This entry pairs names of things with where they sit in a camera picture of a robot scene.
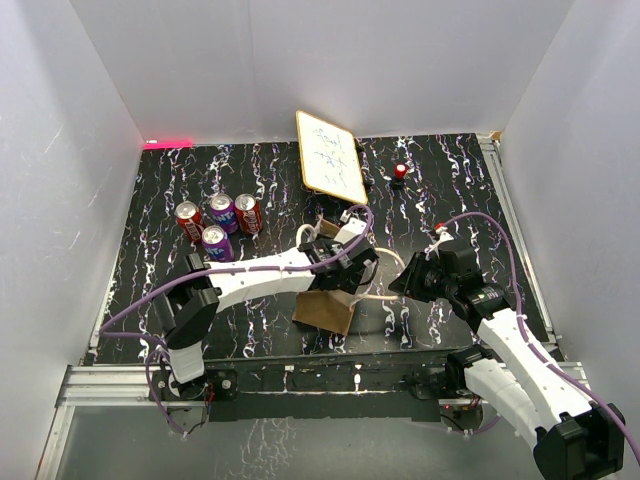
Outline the canvas tote bag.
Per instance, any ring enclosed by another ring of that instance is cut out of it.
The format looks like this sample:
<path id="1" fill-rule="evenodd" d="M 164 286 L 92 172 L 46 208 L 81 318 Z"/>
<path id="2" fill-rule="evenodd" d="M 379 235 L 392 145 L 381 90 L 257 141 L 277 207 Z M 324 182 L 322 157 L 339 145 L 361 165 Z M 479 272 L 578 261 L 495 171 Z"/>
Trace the canvas tote bag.
<path id="1" fill-rule="evenodd" d="M 301 225 L 296 232 L 296 246 L 306 241 L 317 240 L 320 235 L 334 239 L 340 227 L 320 218 L 315 226 Z M 370 292 L 372 283 L 362 293 L 351 295 L 342 291 L 313 290 L 299 293 L 293 320 L 332 333 L 347 335 L 356 305 L 362 300 L 393 301 L 398 295 L 375 295 Z"/>

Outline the red cola can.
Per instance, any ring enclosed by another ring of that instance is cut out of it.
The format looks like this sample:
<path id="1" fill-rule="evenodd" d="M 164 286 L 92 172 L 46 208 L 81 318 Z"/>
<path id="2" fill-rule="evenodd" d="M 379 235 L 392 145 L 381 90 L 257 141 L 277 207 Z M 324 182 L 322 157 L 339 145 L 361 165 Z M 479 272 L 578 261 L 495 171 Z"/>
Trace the red cola can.
<path id="1" fill-rule="evenodd" d="M 175 217 L 191 242 L 202 241 L 205 225 L 201 211 L 195 203 L 184 201 L 178 204 L 175 208 Z"/>
<path id="2" fill-rule="evenodd" d="M 234 202 L 234 211 L 239 227 L 245 234 L 256 235 L 263 227 L 261 209 L 251 194 L 241 194 Z"/>

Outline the purple soda can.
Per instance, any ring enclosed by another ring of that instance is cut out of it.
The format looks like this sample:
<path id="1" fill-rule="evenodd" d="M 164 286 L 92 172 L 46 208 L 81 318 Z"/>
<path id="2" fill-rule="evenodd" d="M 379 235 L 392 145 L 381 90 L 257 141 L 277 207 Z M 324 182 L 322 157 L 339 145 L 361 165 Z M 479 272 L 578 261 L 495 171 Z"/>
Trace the purple soda can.
<path id="1" fill-rule="evenodd" d="M 234 210 L 234 201 L 225 193 L 217 193 L 209 199 L 209 208 L 213 221 L 226 233 L 238 231 L 239 224 Z"/>
<path id="2" fill-rule="evenodd" d="M 201 243 L 214 262 L 233 262 L 234 250 L 227 232 L 218 225 L 206 227 L 202 232 Z"/>

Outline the red cola can front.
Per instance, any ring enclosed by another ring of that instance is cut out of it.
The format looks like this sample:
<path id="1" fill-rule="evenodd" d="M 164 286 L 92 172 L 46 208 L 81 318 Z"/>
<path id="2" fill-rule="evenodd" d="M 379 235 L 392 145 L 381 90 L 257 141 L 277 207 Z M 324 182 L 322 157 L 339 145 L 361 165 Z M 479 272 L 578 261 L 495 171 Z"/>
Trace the red cola can front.
<path id="1" fill-rule="evenodd" d="M 184 201 L 178 204 L 175 208 L 175 217 L 191 242 L 202 241 L 205 225 L 201 211 L 195 203 Z"/>

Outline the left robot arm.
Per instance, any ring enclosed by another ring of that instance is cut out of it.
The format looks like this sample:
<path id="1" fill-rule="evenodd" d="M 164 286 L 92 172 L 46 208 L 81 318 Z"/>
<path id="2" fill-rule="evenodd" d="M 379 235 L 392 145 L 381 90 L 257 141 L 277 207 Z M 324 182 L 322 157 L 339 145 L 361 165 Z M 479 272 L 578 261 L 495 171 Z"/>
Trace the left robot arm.
<path id="1" fill-rule="evenodd" d="M 171 286 L 153 301 L 168 349 L 167 385 L 182 400 L 200 397 L 207 376 L 202 343 L 215 316 L 246 301 L 280 293 L 359 293 L 371 284 L 379 256 L 371 244 L 320 239 L 274 255 L 235 263 L 192 254 L 179 274 L 202 277 Z"/>

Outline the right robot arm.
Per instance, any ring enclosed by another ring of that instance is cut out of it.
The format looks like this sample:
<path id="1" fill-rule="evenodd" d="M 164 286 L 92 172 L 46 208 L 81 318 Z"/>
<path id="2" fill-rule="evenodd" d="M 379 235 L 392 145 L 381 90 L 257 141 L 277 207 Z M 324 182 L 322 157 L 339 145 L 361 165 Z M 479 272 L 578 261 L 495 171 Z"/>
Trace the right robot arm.
<path id="1" fill-rule="evenodd" d="M 624 418 L 600 406 L 583 385 L 566 379 L 558 363 L 517 323 L 504 289 L 488 283 L 472 248 L 444 240 L 413 255 L 390 290 L 413 300 L 449 302 L 482 345 L 447 358 L 447 388 L 490 403 L 532 450 L 546 479 L 601 479 L 623 466 Z"/>

